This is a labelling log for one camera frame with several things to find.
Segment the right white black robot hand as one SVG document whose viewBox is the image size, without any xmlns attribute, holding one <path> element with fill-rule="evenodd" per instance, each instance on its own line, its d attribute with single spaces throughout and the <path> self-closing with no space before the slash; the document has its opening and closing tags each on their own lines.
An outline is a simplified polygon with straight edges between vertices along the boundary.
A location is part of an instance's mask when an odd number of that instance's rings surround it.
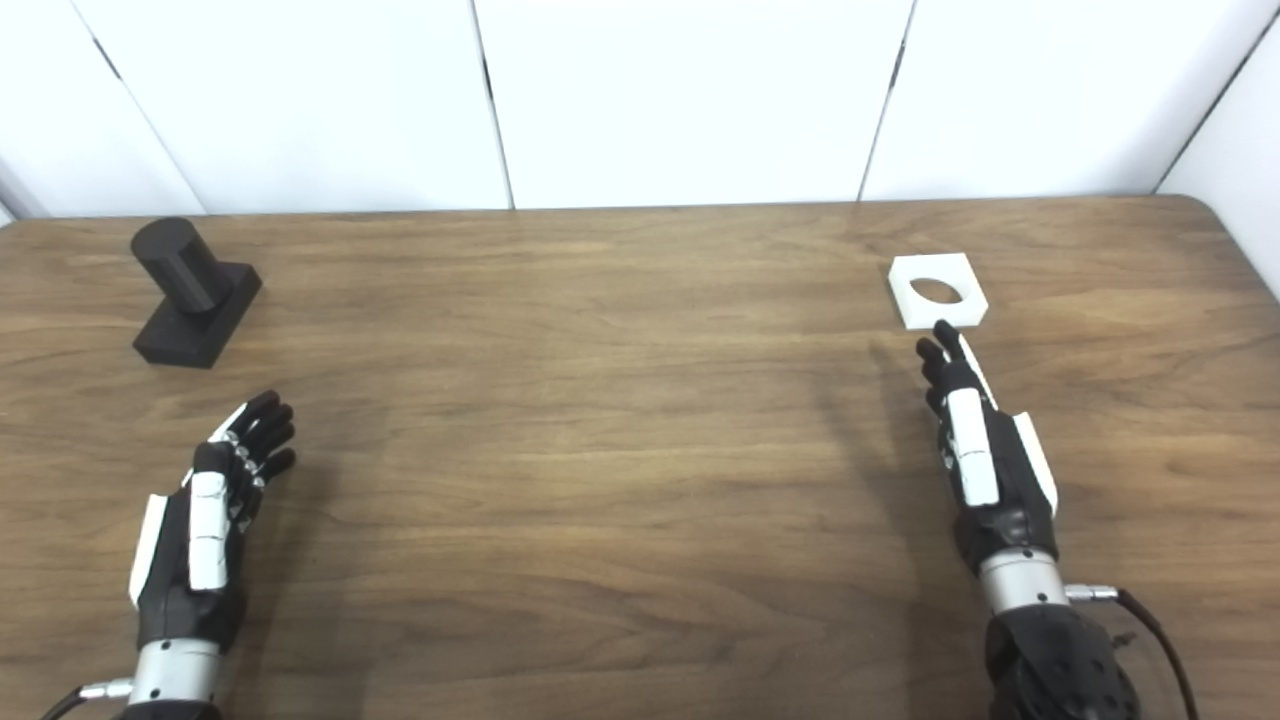
<svg viewBox="0 0 1280 720">
<path fill-rule="evenodd" d="M 938 320 L 916 342 L 925 402 L 957 505 L 952 537 L 972 571 L 1006 551 L 1060 557 L 1059 491 L 1028 413 L 1004 411 L 963 333 Z"/>
</svg>

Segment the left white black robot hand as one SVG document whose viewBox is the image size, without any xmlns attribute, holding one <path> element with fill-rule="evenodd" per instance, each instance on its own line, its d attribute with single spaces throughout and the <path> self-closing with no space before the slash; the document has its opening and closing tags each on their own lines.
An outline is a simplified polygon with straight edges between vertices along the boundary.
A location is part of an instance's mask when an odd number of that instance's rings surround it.
<svg viewBox="0 0 1280 720">
<path fill-rule="evenodd" d="M 293 407 L 248 398 L 195 446 L 169 495 L 151 495 L 131 568 L 136 646 L 202 641 L 227 653 L 244 621 L 247 534 L 271 483 L 297 460 Z"/>
</svg>

